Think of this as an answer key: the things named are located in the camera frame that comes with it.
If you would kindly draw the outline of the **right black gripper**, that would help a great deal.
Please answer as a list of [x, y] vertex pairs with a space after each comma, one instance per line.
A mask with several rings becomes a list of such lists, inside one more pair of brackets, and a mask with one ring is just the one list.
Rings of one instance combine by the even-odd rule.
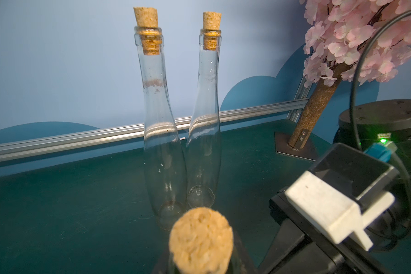
[[389, 274], [390, 271], [351, 238], [331, 243], [285, 197], [282, 188], [269, 200], [280, 228], [263, 261], [260, 274]]

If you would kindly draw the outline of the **clear glass bottle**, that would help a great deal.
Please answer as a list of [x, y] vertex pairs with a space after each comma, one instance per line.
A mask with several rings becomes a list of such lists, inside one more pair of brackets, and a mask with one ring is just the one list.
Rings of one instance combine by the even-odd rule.
[[239, 235], [218, 211], [193, 208], [178, 219], [153, 274], [256, 274]]
[[186, 163], [169, 102], [158, 12], [137, 7], [134, 14], [145, 102], [145, 182], [156, 223], [170, 230], [187, 210]]
[[197, 98], [187, 140], [188, 205], [212, 207], [221, 165], [218, 71], [221, 14], [203, 13], [199, 35]]

